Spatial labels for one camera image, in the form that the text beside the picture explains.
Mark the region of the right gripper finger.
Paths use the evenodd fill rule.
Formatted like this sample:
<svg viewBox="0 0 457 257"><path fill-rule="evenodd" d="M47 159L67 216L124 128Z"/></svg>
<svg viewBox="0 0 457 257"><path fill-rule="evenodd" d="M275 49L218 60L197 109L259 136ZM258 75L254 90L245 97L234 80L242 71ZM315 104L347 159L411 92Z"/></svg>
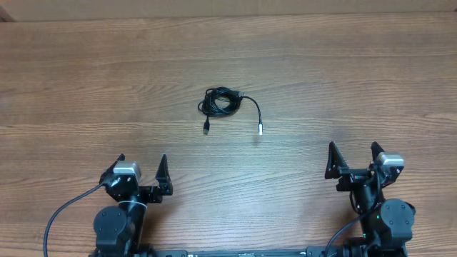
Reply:
<svg viewBox="0 0 457 257"><path fill-rule="evenodd" d="M348 165L334 141L328 145L328 161L324 174L325 179L340 178L348 171Z"/></svg>
<svg viewBox="0 0 457 257"><path fill-rule="evenodd" d="M371 154L372 154L372 159L375 161L378 158L378 155L380 153L383 153L384 150L383 148L378 144L378 142L374 141L371 144Z"/></svg>

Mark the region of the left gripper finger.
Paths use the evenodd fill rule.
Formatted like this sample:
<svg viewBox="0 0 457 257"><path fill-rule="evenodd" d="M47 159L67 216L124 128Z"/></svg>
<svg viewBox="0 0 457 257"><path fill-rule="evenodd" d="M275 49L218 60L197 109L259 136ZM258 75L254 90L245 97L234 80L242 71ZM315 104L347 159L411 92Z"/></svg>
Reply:
<svg viewBox="0 0 457 257"><path fill-rule="evenodd" d="M114 163L106 170L107 173L113 173L114 172L114 167L116 166L116 164L120 161L124 161L125 160L125 155L122 153L115 161Z"/></svg>
<svg viewBox="0 0 457 257"><path fill-rule="evenodd" d="M163 154L161 157L161 162L156 172L155 179L159 183L159 190L162 196L171 196L173 194L174 188L169 174L166 154Z"/></svg>

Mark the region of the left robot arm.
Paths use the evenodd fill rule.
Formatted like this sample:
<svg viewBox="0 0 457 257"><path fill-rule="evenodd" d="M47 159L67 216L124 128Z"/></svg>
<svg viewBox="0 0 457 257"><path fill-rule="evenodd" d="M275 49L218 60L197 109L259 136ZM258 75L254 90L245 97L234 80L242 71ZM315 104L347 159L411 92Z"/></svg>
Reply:
<svg viewBox="0 0 457 257"><path fill-rule="evenodd" d="M123 154L102 173L101 186L117 204L102 209L94 218L96 250L93 256L158 255L150 243L141 242L141 237L148 205L161 203L164 196L174 191L167 156L161 157L155 175L157 186L142 186L140 178L140 166L135 161L126 161Z"/></svg>

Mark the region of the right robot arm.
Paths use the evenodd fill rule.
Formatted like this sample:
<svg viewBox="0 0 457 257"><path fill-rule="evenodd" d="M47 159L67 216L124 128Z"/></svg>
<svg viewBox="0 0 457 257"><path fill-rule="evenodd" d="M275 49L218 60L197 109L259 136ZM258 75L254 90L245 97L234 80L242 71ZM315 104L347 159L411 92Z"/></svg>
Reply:
<svg viewBox="0 0 457 257"><path fill-rule="evenodd" d="M340 228L322 250L323 256L407 256L406 243L413 237L415 207L398 198L386 199L383 189L401 175L401 154L371 144L372 161L352 169L336 144L328 145L324 178L336 179L336 190L348 192L357 217Z"/></svg>

